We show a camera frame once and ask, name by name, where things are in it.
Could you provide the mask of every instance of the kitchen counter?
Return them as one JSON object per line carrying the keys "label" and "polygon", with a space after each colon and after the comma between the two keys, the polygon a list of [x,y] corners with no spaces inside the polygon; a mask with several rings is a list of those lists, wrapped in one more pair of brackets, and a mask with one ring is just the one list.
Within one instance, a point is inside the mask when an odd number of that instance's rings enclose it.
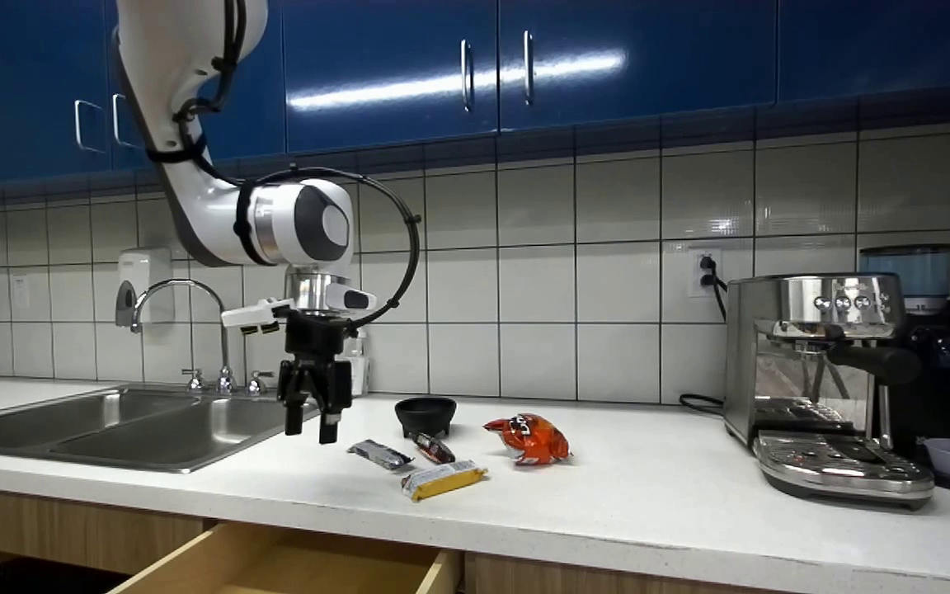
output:
{"label": "kitchen counter", "polygon": [[[0,407],[88,388],[0,381]],[[347,409],[337,445],[311,424],[191,474],[0,455],[0,491],[745,586],[950,589],[946,489],[918,511],[809,502],[766,485],[716,415],[462,399],[450,445],[493,482],[417,506],[395,474],[347,455],[361,438],[413,451],[391,402]],[[522,409],[567,432],[571,466],[511,466],[482,421]]]}

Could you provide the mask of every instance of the espresso machine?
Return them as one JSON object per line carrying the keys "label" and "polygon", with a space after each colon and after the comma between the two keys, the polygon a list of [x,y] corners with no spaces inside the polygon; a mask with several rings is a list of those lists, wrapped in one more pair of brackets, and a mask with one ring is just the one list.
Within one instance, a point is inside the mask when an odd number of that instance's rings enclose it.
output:
{"label": "espresso machine", "polygon": [[925,506],[932,474],[889,451],[889,387],[921,364],[895,347],[895,272],[778,272],[728,284],[726,429],[795,495]]}
{"label": "espresso machine", "polygon": [[865,247],[862,271],[899,276],[895,347],[921,359],[921,379],[895,387],[887,432],[904,458],[921,458],[918,438],[950,438],[950,245]]}

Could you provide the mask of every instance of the stainless steel sink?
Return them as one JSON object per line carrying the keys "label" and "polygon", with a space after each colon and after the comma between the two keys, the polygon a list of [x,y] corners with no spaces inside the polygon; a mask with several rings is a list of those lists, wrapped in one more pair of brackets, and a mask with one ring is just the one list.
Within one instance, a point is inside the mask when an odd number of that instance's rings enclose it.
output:
{"label": "stainless steel sink", "polygon": [[57,442],[47,455],[93,466],[191,471],[284,424],[278,399],[206,399],[137,421]]}
{"label": "stainless steel sink", "polygon": [[0,412],[0,455],[191,471],[284,424],[278,399],[123,387]]}

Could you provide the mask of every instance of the open drawer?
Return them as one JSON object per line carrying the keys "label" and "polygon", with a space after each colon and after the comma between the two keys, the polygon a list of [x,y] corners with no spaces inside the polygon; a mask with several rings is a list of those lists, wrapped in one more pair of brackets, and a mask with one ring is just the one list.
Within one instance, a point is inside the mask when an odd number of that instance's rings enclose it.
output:
{"label": "open drawer", "polygon": [[453,594],[455,586],[453,551],[218,525],[116,594]]}

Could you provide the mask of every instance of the red toy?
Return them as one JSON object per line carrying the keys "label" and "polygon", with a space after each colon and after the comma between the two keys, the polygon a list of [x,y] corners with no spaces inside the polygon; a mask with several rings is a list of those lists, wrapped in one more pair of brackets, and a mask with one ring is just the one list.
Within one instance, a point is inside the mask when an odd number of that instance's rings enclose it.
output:
{"label": "red toy", "polygon": [[508,448],[517,448],[515,466],[553,466],[571,458],[565,432],[545,415],[517,412],[511,418],[486,421],[486,429],[499,432]]}

